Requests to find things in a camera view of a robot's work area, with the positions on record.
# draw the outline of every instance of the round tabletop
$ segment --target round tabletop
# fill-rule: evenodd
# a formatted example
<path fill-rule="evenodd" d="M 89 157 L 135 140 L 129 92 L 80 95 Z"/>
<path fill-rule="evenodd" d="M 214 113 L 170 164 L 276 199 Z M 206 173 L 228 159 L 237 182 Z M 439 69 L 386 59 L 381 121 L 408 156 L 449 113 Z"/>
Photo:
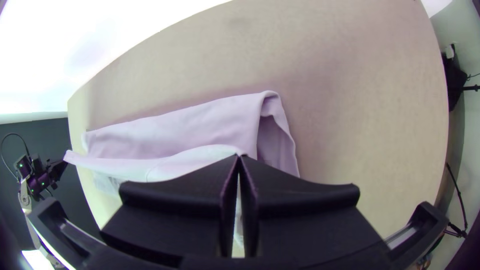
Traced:
<path fill-rule="evenodd" d="M 353 183 L 382 237 L 435 201 L 447 91 L 427 13 L 413 0 L 234 0 L 184 19 L 117 58 L 68 101 L 81 133 L 213 99 L 278 92 L 300 176 Z M 102 227 L 121 202 L 78 174 Z"/>

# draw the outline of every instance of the folded shirt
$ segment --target folded shirt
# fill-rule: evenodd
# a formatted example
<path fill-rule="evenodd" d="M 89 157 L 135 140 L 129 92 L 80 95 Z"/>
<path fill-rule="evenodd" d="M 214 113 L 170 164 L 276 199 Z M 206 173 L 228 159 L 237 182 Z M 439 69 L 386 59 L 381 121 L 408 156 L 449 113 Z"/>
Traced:
<path fill-rule="evenodd" d="M 213 100 L 82 134 L 86 155 L 64 160 L 94 172 L 95 186 L 118 194 L 125 181 L 167 181 L 231 155 L 248 155 L 299 176 L 295 143 L 273 91 Z"/>

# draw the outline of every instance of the black plastic mount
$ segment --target black plastic mount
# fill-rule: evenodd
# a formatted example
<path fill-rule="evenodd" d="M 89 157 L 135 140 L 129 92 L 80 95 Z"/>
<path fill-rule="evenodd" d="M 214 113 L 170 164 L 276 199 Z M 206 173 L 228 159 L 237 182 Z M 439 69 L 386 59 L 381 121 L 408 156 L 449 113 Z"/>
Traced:
<path fill-rule="evenodd" d="M 231 258 L 237 188 L 245 258 Z M 427 202 L 415 232 L 390 248 L 356 208 L 353 184 L 308 182 L 246 156 L 230 156 L 164 182 L 125 182 L 123 205 L 97 240 L 47 198 L 28 216 L 76 269 L 405 269 L 443 233 L 448 219 Z"/>

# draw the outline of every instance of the white ceiling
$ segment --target white ceiling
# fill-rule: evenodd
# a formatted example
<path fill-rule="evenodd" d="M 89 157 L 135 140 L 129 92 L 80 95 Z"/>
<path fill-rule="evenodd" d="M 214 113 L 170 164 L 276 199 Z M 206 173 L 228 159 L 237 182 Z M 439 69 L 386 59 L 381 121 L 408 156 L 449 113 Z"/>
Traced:
<path fill-rule="evenodd" d="M 124 52 L 230 0 L 8 0 L 0 16 L 0 124 L 65 117 L 67 100 Z M 429 16 L 451 0 L 422 0 Z"/>

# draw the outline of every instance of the dark gray wall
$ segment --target dark gray wall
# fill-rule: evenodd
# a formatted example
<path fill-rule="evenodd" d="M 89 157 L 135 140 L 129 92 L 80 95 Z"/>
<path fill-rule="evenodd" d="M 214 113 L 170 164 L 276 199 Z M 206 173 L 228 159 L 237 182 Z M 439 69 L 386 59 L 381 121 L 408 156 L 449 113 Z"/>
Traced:
<path fill-rule="evenodd" d="M 18 133 L 25 140 L 30 154 L 39 154 L 41 160 L 61 160 L 67 149 L 71 149 L 69 124 L 66 118 L 49 119 L 32 122 L 11 123 L 0 125 L 0 139 L 7 133 Z M 16 136 L 10 136 L 3 144 L 3 157 L 10 166 L 25 154 L 22 141 Z M 19 184 L 0 161 L 0 214 L 6 221 L 18 240 L 21 249 L 33 247 L 27 229 L 25 216 L 18 202 Z M 90 208 L 80 184 L 77 170 L 68 165 L 61 177 L 58 188 L 52 190 L 53 196 L 60 201 L 68 218 L 87 233 L 100 237 L 98 226 L 94 221 Z M 42 192 L 43 197 L 49 194 Z"/>

